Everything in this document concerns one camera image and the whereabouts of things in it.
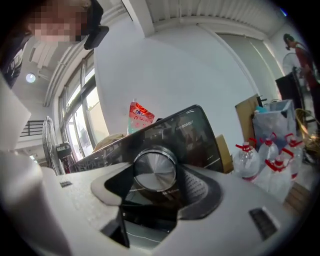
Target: white ceiling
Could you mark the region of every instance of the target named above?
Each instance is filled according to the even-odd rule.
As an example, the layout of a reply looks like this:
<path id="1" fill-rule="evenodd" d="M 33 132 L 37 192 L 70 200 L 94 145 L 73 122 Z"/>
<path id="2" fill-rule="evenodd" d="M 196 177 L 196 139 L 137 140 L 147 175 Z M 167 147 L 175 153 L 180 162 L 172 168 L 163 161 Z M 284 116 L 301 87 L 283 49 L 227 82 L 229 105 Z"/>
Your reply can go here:
<path id="1" fill-rule="evenodd" d="M 41 43 L 35 37 L 30 38 L 23 51 L 21 73 L 13 86 L 21 101 L 43 102 L 51 76 L 67 47 L 63 43 Z M 28 73 L 36 76 L 35 82 L 26 81 Z"/>
<path id="2" fill-rule="evenodd" d="M 281 10 L 268 0 L 146 0 L 152 22 L 182 17 L 223 18 L 272 35 L 285 22 Z"/>

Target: plastic water bottle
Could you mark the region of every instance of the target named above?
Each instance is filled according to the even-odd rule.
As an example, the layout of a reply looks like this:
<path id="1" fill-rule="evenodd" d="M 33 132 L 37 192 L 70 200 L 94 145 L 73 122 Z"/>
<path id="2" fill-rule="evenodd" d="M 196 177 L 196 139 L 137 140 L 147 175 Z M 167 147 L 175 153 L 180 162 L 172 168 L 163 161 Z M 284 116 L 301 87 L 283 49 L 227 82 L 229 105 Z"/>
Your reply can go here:
<path id="1" fill-rule="evenodd" d="M 261 171 L 266 166 L 266 160 L 274 161 L 276 159 L 276 157 L 279 155 L 279 149 L 278 146 L 269 137 L 266 138 L 265 142 L 260 146 L 258 154 L 260 156 L 259 170 Z"/>
<path id="2" fill-rule="evenodd" d="M 240 148 L 241 150 L 237 152 L 237 154 L 233 158 L 234 172 L 242 179 L 252 182 L 259 173 L 259 154 L 254 149 L 254 147 L 249 144 L 249 142 L 244 142 L 242 146 L 235 146 Z"/>
<path id="3" fill-rule="evenodd" d="M 303 142 L 298 141 L 297 138 L 292 134 L 288 134 L 285 136 L 288 144 L 284 147 L 289 152 L 293 153 L 293 157 L 291 157 L 285 150 L 282 150 L 282 155 L 284 157 L 284 164 L 288 166 L 291 170 L 291 178 L 294 180 L 298 172 L 302 166 L 303 160 Z"/>
<path id="4" fill-rule="evenodd" d="M 288 166 L 284 164 L 282 155 L 278 155 L 273 162 L 265 160 L 266 166 L 262 170 L 264 176 L 268 177 L 267 192 L 274 195 L 283 203 L 291 189 L 291 172 Z"/>

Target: electric fan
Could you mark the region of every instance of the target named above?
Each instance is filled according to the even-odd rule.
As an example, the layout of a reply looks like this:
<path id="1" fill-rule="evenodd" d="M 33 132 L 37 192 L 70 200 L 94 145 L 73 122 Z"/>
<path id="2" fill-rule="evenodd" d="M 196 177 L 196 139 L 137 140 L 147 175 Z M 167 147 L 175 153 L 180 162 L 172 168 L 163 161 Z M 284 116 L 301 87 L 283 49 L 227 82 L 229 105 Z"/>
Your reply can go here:
<path id="1" fill-rule="evenodd" d="M 55 175 L 65 174 L 64 168 L 57 154 L 57 138 L 52 119 L 47 116 L 42 127 L 42 144 L 48 167 L 53 169 Z"/>

